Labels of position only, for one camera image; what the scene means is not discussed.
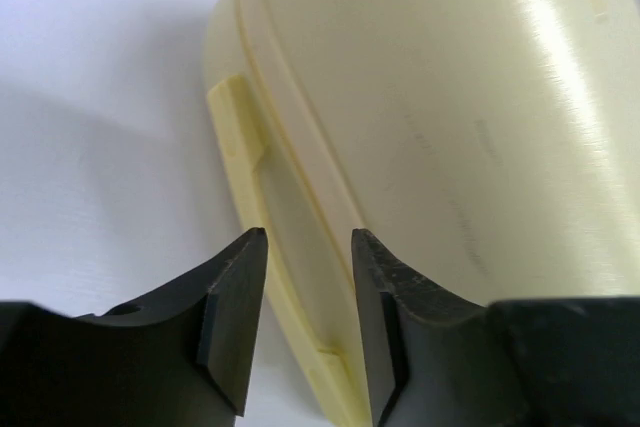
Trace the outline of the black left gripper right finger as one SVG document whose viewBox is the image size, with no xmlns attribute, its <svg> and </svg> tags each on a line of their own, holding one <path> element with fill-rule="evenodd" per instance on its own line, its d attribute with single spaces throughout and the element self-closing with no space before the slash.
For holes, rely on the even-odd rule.
<svg viewBox="0 0 640 427">
<path fill-rule="evenodd" d="M 479 306 L 351 237 L 376 426 L 635 426 L 639 301 L 633 296 Z"/>
</svg>

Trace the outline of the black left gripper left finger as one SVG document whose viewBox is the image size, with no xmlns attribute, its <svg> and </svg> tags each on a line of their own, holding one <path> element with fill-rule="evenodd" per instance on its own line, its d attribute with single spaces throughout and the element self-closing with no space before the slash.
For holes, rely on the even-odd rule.
<svg viewBox="0 0 640 427">
<path fill-rule="evenodd" d="M 5 426 L 231 426 L 246 408 L 267 270 L 252 228 L 103 315 L 1 305 Z"/>
</svg>

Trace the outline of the yellow suitcase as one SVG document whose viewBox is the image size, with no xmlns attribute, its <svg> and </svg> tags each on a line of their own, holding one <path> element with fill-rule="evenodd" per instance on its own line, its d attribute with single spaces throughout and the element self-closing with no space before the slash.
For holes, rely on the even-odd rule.
<svg viewBox="0 0 640 427">
<path fill-rule="evenodd" d="M 372 422 L 351 237 L 479 306 L 639 301 L 638 0 L 219 0 L 207 102 L 327 419 Z"/>
</svg>

